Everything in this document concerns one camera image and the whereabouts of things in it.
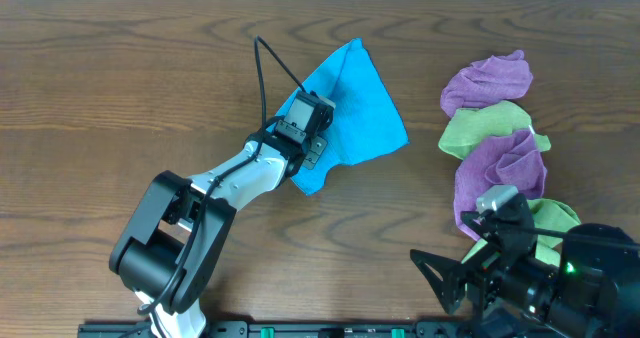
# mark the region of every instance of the wooden table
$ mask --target wooden table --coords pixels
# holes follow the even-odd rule
[[[638,239],[639,27],[638,0],[0,0],[0,336],[138,319],[111,249],[157,173],[215,167],[258,127],[256,34],[303,78],[362,37],[411,144],[240,212],[201,299],[212,317],[442,315],[408,253],[472,245],[440,92],[514,49],[535,75],[518,102],[553,144],[546,196]],[[264,70],[274,113],[294,85]]]

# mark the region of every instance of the blue cloth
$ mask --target blue cloth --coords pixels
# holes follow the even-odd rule
[[[329,56],[303,85],[336,103],[333,123],[320,133],[327,147],[316,166],[312,170],[301,167],[293,176],[305,194],[322,189],[329,170],[339,164],[362,163],[409,143],[402,118],[359,38]],[[289,111],[296,92],[277,115]]]

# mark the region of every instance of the purple towel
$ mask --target purple towel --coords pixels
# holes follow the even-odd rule
[[[458,108],[484,108],[504,99],[521,98],[532,80],[523,51],[491,56],[471,63],[451,78],[440,96],[440,107],[453,117]]]
[[[456,171],[453,213],[456,225],[471,238],[478,235],[462,223],[460,213],[476,210],[476,199],[495,184],[512,184],[527,199],[542,197],[547,168],[533,134],[519,130],[506,137],[487,137]]]

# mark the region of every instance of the green towel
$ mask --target green towel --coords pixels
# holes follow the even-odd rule
[[[527,201],[529,209],[533,214],[533,221],[536,228],[549,229],[557,232],[566,232],[569,229],[580,224],[580,219],[576,212],[568,205],[551,199],[534,199]],[[555,266],[560,265],[560,254],[553,250],[562,239],[547,236],[538,236],[538,245],[536,247],[536,259]],[[469,257],[476,254],[482,247],[487,244],[484,239],[478,240],[471,248],[469,253],[462,259],[465,262]]]
[[[488,136],[508,136],[521,129],[531,129],[531,117],[509,101],[482,108],[459,108],[445,128],[438,147],[460,159],[464,159]],[[535,135],[541,152],[551,148],[549,138]]]

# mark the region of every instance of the towel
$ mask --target towel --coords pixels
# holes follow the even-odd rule
[[[445,153],[464,159],[488,136],[508,136],[520,129],[533,132],[531,117],[522,108],[502,101],[483,109],[460,108],[445,128],[438,147]],[[549,138],[535,135],[540,152],[551,148]]]
[[[458,108],[484,108],[505,99],[521,98],[532,80],[523,51],[491,56],[471,63],[451,78],[440,96],[440,106],[453,117]]]
[[[535,223],[536,228],[549,229],[564,233],[580,224],[580,219],[576,212],[562,202],[542,198],[530,200],[527,201],[527,203],[529,203],[529,209],[533,215],[533,222]],[[553,248],[561,241],[562,239],[560,238],[538,236],[538,244],[536,246],[535,253],[536,259],[547,264],[559,266],[560,254]],[[485,244],[487,244],[487,241],[484,239],[478,240],[462,261],[465,262],[484,247]]]
[[[319,191],[329,170],[339,164],[362,163],[409,143],[402,118],[362,40],[354,39],[331,54],[303,86],[336,103],[331,126],[320,133],[327,147],[312,170],[301,167],[292,178],[305,194]],[[286,114],[296,93],[278,115]]]
[[[516,186],[527,199],[542,197],[547,168],[529,130],[488,137],[456,171],[453,213],[456,225],[474,240],[480,237],[462,223],[460,213],[476,210],[476,199],[496,184]]]

